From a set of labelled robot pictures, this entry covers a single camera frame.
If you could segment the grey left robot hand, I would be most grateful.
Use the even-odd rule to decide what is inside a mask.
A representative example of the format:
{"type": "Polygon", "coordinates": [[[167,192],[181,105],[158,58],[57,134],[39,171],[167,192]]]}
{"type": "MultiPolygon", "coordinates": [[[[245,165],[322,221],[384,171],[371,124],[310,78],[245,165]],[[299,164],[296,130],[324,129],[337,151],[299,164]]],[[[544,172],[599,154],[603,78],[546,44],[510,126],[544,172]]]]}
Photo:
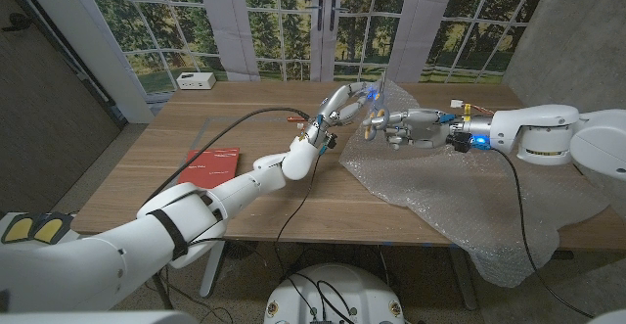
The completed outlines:
{"type": "Polygon", "coordinates": [[[316,149],[327,145],[332,149],[335,138],[328,129],[351,123],[366,102],[382,107],[384,94],[379,82],[352,82],[340,86],[322,101],[318,113],[293,142],[308,143],[316,149]]]}

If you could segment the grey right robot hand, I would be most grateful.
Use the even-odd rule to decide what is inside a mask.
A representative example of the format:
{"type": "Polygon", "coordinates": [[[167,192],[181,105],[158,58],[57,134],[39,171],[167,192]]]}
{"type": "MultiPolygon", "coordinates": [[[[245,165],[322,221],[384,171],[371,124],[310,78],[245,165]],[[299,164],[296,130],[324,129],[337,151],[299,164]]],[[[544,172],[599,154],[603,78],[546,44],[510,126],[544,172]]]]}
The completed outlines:
{"type": "Polygon", "coordinates": [[[435,149],[451,145],[455,151],[466,153],[476,146],[489,150],[492,119],[492,116],[459,116],[418,108],[400,112],[378,110],[361,125],[365,127],[367,141],[381,132],[394,150],[401,146],[435,149]]]}

